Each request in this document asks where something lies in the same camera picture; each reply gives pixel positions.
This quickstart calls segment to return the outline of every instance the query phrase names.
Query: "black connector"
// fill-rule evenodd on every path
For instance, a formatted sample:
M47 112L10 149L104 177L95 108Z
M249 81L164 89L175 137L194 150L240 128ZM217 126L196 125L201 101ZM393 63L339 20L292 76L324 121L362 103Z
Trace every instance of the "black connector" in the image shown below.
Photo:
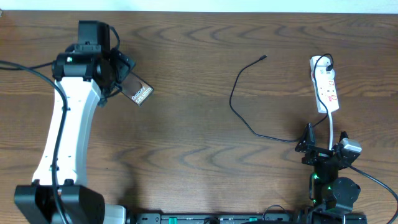
M333 64L326 67L326 71L330 72L333 69Z
M263 56L260 57L259 60L264 60L264 59L266 59L266 57L267 57L267 55L263 55Z

